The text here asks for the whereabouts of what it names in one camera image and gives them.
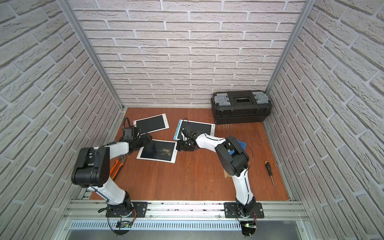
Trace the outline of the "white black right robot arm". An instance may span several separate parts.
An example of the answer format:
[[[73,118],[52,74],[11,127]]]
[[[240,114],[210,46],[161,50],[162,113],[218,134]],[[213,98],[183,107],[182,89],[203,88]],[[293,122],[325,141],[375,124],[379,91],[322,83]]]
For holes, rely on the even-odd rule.
[[[218,138],[203,132],[191,132],[177,141],[177,151],[193,152],[196,149],[207,149],[215,152],[224,168],[232,177],[236,190],[237,211],[240,216],[247,217],[253,212],[256,199],[249,182],[249,156],[233,137]]]

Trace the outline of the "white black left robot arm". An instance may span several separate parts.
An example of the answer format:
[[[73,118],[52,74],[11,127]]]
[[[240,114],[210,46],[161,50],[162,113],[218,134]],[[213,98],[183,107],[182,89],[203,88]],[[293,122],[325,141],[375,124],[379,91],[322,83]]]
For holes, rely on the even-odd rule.
[[[99,212],[107,217],[127,217],[135,212],[130,195],[114,182],[110,174],[110,160],[138,151],[152,141],[145,133],[133,141],[111,142],[101,147],[80,149],[71,181],[74,185],[90,189],[105,201],[107,206]]]

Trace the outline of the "large white drawing tablet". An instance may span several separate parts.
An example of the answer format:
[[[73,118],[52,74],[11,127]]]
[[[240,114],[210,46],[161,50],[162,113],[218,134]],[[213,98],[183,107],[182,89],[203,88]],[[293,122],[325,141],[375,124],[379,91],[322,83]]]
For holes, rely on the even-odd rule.
[[[152,140],[140,148],[137,159],[174,164],[178,153],[176,146],[173,141]]]

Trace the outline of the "blue microfiber cloth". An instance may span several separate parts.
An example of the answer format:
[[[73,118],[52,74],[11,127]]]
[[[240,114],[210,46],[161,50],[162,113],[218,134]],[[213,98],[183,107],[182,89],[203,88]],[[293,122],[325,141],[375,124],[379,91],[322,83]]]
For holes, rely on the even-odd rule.
[[[245,151],[246,150],[246,143],[244,143],[244,142],[242,142],[242,141],[239,141],[239,140],[237,140],[238,141],[238,143],[239,143],[239,145],[242,147],[242,149]],[[229,154],[230,155],[233,155],[236,151],[238,150],[238,148],[237,149],[233,149],[233,150],[230,150],[229,151]]]

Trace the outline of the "small white drawing tablet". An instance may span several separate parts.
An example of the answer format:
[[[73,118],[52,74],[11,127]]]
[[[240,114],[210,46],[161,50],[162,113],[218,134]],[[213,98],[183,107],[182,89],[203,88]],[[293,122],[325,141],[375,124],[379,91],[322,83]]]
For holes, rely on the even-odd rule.
[[[169,128],[166,114],[156,115],[140,120],[133,121],[134,126],[140,129],[141,135],[145,133],[153,133]]]

